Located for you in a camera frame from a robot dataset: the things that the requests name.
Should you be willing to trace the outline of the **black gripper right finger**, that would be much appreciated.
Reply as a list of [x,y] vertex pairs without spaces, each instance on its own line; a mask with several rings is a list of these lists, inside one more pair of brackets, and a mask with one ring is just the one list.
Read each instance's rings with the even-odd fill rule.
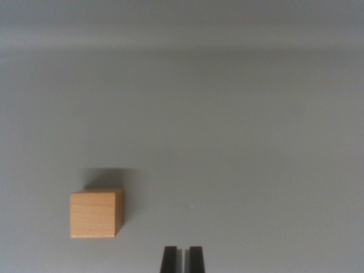
[[191,246],[185,251],[185,273],[205,273],[203,249],[201,246]]

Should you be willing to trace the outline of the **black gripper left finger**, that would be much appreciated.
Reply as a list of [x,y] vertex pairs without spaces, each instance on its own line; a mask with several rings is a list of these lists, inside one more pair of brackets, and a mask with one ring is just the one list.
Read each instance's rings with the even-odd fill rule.
[[182,273],[182,249],[177,246],[164,248],[160,273]]

